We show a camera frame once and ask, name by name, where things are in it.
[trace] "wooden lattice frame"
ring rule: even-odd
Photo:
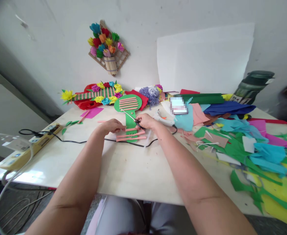
[[[107,28],[107,26],[104,23],[104,20],[100,20],[100,28]],[[109,28],[107,28],[110,31],[109,34],[109,38],[112,39],[112,34],[111,34],[111,30]],[[122,67],[122,65],[125,63],[125,61],[127,60],[127,57],[129,56],[129,52],[124,49],[123,52],[121,52],[120,50],[117,50],[117,42],[113,42],[113,45],[116,47],[116,52],[114,54],[115,60],[116,60],[116,66],[117,66],[117,70],[120,70],[120,68]],[[98,58],[96,56],[93,56],[90,52],[89,52],[89,56],[91,56],[96,62],[98,62],[105,70],[106,66],[105,66],[105,62],[103,60],[103,58]]]

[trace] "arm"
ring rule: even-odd
[[[165,126],[148,114],[137,119],[156,134],[197,234],[256,234],[200,162]]]
[[[51,201],[26,231],[26,235],[80,234],[97,191],[104,137],[125,128],[111,119],[91,134],[61,181]]]

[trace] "table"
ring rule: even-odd
[[[62,135],[59,132],[58,136],[63,140],[81,142],[87,140],[92,131],[100,125],[97,122],[99,120],[116,118],[125,124],[125,114],[116,112],[112,106],[103,108],[104,110],[93,119],[85,119],[83,125],[68,126],[65,134]],[[162,116],[170,118],[161,105],[151,110],[146,108],[143,112],[137,111],[136,114],[153,115],[157,109],[160,109]],[[56,122],[64,126],[68,121],[79,120],[82,113],[83,110],[74,106]],[[275,119],[258,108],[251,112],[251,115],[255,118]],[[287,133],[285,124],[267,123],[266,126],[269,134]],[[243,213],[262,216],[259,209],[253,205],[253,200],[248,193],[234,191],[230,182],[232,168],[194,152],[179,133],[174,136],[195,155]],[[112,133],[106,138],[116,139],[115,134]],[[137,143],[144,145],[145,141],[143,139]],[[83,146],[84,144],[63,143],[54,137],[34,156],[25,172],[15,182],[57,188]],[[5,170],[0,169],[0,180],[4,172]],[[245,182],[243,176],[238,175],[242,182]],[[183,205],[170,167],[157,141],[145,150],[127,143],[105,141],[98,193]]]

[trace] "scissors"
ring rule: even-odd
[[[135,123],[137,124],[138,127],[140,127],[141,129],[145,130],[144,127],[140,126],[140,124],[139,124],[140,121],[134,119],[132,116],[130,116],[128,113],[126,113],[123,109],[120,109],[120,110],[123,111],[125,114],[127,114],[129,117],[131,117],[135,121]]]

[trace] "power strip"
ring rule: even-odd
[[[37,152],[40,151],[49,141],[54,137],[50,132],[57,134],[63,127],[59,123],[52,123],[44,128],[42,131],[46,133],[42,137],[32,137],[29,142],[32,143],[33,154],[36,155]],[[25,151],[15,151],[10,154],[3,163],[0,165],[0,168],[9,170],[9,171],[16,171],[22,168],[30,159],[31,152],[30,148],[27,148]]]

